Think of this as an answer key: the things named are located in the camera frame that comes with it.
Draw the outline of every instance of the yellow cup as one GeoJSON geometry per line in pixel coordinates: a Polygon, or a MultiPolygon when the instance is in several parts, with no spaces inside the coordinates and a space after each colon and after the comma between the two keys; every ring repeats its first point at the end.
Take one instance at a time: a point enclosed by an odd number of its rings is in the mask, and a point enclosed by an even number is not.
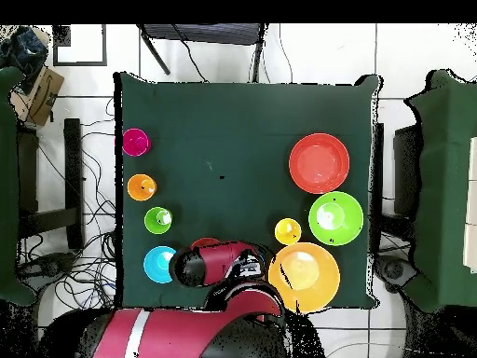
{"type": "Polygon", "coordinates": [[[283,218],[275,225],[275,238],[281,244],[290,245],[298,242],[302,236],[302,228],[292,218],[283,218]]]}
{"type": "Polygon", "coordinates": [[[134,200],[148,200],[156,192],[156,182],[146,174],[134,174],[128,181],[128,193],[134,200]]]}

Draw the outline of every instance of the white stripe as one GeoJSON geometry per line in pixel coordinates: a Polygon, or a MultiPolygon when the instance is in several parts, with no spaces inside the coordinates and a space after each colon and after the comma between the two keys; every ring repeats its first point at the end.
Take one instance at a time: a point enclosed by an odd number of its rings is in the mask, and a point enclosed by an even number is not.
{"type": "Polygon", "coordinates": [[[143,337],[143,330],[147,318],[149,317],[149,311],[141,310],[136,317],[134,326],[130,331],[128,346],[126,346],[126,354],[124,358],[138,358],[139,345],[141,343],[141,337],[143,337]]]}

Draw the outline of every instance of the pink cup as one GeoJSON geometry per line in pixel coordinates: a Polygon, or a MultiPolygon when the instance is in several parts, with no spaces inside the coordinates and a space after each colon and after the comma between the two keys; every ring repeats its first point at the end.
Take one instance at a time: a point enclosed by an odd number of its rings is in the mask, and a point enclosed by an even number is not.
{"type": "Polygon", "coordinates": [[[128,129],[123,133],[123,151],[131,157],[139,157],[151,148],[147,134],[140,129],[128,129]]]}

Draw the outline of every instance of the red plate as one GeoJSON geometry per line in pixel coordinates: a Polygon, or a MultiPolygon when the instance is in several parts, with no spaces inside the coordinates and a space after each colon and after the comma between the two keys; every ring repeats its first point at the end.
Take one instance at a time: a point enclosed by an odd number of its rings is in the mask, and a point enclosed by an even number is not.
{"type": "Polygon", "coordinates": [[[313,133],[293,148],[288,163],[294,182],[311,194],[337,189],[349,171],[347,148],[327,133],[313,133]]]}

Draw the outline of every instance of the plate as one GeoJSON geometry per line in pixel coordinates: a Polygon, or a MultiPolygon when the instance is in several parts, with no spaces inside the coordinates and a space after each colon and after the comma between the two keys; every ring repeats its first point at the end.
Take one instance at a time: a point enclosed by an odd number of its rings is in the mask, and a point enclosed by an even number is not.
{"type": "Polygon", "coordinates": [[[175,250],[167,246],[153,248],[144,258],[144,271],[153,282],[165,284],[171,282],[169,274],[169,261],[175,254],[175,250]]]}
{"type": "Polygon", "coordinates": [[[311,194],[324,194],[337,189],[347,178],[348,151],[330,134],[309,134],[293,147],[289,168],[300,188],[311,194]]]}
{"type": "Polygon", "coordinates": [[[279,251],[268,269],[288,310],[310,313],[328,305],[339,287],[333,256],[317,244],[298,242],[279,251]]]}
{"type": "Polygon", "coordinates": [[[353,241],[362,230],[363,219],[358,201],[339,191],[316,199],[308,214],[309,227],[315,238],[331,246],[353,241]]]}

